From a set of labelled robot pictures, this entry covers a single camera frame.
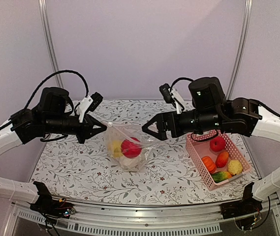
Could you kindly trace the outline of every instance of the table surface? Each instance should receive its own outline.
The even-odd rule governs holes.
[[[186,104],[192,109],[191,102]],[[142,125],[155,114],[173,111],[164,101],[103,101],[91,114],[99,121]],[[246,160],[250,156],[240,135],[229,135]],[[212,203],[241,198],[244,186],[257,179],[252,171],[209,191],[185,149],[186,137],[162,142],[140,172],[125,172],[112,160],[104,134],[79,144],[75,136],[45,146],[31,181],[46,184],[53,195],[78,200],[133,205]]]

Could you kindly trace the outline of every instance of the pink basket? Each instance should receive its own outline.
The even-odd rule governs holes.
[[[215,130],[210,131],[207,134],[204,135],[195,135],[193,134],[192,137],[195,140],[204,140],[206,138],[212,137],[216,134]],[[238,148],[235,146],[235,144],[230,140],[230,138],[226,134],[218,133],[219,136],[223,137],[226,141],[225,150],[229,153],[229,158],[231,160],[239,160],[243,165],[243,172],[239,175],[235,175],[232,178],[229,178],[227,180],[224,180],[220,183],[215,183],[211,174],[203,164],[201,157],[209,156],[211,159],[216,161],[216,158],[220,152],[214,152],[210,149],[210,141],[206,142],[196,142],[191,137],[190,134],[187,135],[187,142],[186,142],[186,149],[193,160],[195,166],[197,167],[200,175],[202,176],[205,184],[207,185],[208,189],[210,191],[219,188],[220,185],[229,183],[245,173],[249,172],[251,170],[251,165],[248,163],[248,161],[245,159],[245,157],[241,154],[241,152],[238,150]],[[227,165],[224,168],[217,168],[216,172],[218,171],[227,171]]]

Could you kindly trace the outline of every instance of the plastic bag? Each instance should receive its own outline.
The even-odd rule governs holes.
[[[107,123],[105,143],[108,154],[125,171],[137,172],[150,159],[158,141],[143,133],[140,125]]]

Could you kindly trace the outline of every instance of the toy apple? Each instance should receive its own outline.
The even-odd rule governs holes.
[[[215,137],[210,141],[212,151],[222,151],[225,148],[226,142],[221,136]]]
[[[131,137],[131,139],[140,142],[137,138]],[[127,158],[135,158],[140,155],[141,151],[141,145],[135,144],[128,139],[125,139],[121,144],[121,152]]]

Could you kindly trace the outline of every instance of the yellow fruit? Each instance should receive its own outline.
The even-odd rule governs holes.
[[[243,171],[243,166],[240,163],[239,160],[231,160],[228,163],[227,170],[229,173],[231,173],[233,176],[234,175],[239,175]]]
[[[111,153],[114,156],[114,158],[119,158],[123,155],[122,152],[121,152],[121,143],[122,143],[122,141],[114,140],[107,147],[109,153]]]

